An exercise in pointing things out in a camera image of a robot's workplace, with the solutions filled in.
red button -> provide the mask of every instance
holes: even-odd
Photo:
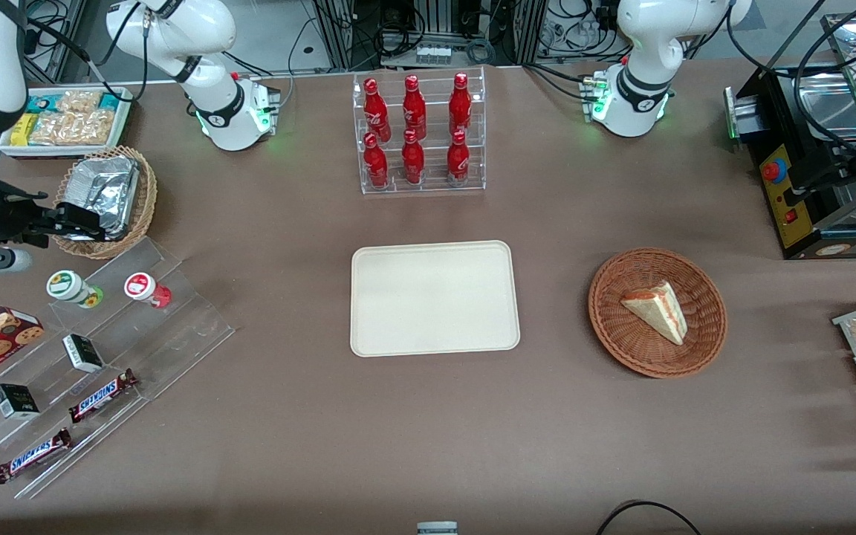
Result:
[[[781,173],[782,169],[778,166],[778,163],[770,162],[762,166],[762,178],[768,180],[768,182],[774,182]]]

aluminum foil container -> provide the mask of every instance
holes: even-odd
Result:
[[[120,240],[128,234],[139,176],[140,163],[126,156],[82,160],[71,170],[65,202],[97,213],[106,240]],[[91,239],[80,235],[67,237]]]

table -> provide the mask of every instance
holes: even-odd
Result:
[[[856,261],[781,260],[725,133],[722,89],[750,72],[690,62],[653,132],[619,139],[489,68],[488,190],[414,199],[360,194],[351,76],[299,78],[279,135],[240,153],[176,85],[147,88],[126,139],[160,182],[150,235],[239,331],[39,498],[0,491],[0,533],[588,533],[635,498],[703,532],[856,533],[856,369],[829,322],[856,309]],[[53,192],[67,167],[4,159],[0,177]],[[355,250],[488,239],[512,247],[516,349],[352,354]],[[699,375],[638,376],[591,331],[591,275],[641,246],[723,293],[730,333]],[[33,256],[1,305],[36,311],[52,271],[99,265]],[[679,524],[632,510],[609,533],[641,526]]]

red coca-cola bottle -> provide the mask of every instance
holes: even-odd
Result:
[[[405,180],[417,186],[425,176],[425,151],[418,142],[415,129],[405,131],[405,147],[401,149],[401,159],[405,162]]]
[[[471,94],[468,92],[468,75],[464,72],[455,74],[455,90],[448,101],[448,113],[451,135],[455,135],[458,129],[467,131],[471,126]]]
[[[363,82],[366,88],[366,122],[369,131],[376,133],[378,141],[388,143],[392,139],[392,128],[388,126],[388,106],[385,99],[378,94],[378,82],[374,78],[368,78]]]
[[[425,112],[425,97],[418,89],[418,76],[405,76],[405,100],[401,103],[405,113],[405,129],[414,129],[418,139],[428,135],[428,115]]]
[[[366,132],[363,142],[366,143],[363,159],[366,160],[369,182],[375,189],[386,189],[388,187],[388,160],[385,159],[385,152],[378,146],[378,139],[374,133]]]
[[[464,145],[465,134],[459,129],[451,136],[448,148],[448,183],[454,187],[464,186],[468,181],[468,158],[470,153]]]

brown wicker basket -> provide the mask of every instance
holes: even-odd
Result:
[[[72,241],[58,236],[52,236],[55,243],[65,253],[84,256],[92,260],[108,260],[125,253],[130,247],[140,241],[147,234],[150,220],[154,217],[154,203],[157,201],[157,177],[154,170],[150,169],[147,160],[137,150],[128,146],[115,146],[113,149],[101,150],[86,158],[110,158],[112,156],[128,156],[140,163],[140,177],[137,183],[137,193],[134,196],[134,206],[130,214],[128,235],[121,241]],[[55,206],[65,197],[65,189],[68,187],[68,179],[71,177],[71,169],[65,173],[65,180],[58,186],[58,194],[55,195]]]
[[[624,294],[669,281],[689,332],[677,346],[620,302]],[[689,259],[661,248],[636,248],[606,261],[594,275],[587,300],[597,336],[619,362],[650,377],[702,372],[722,350],[728,333],[718,288]]]

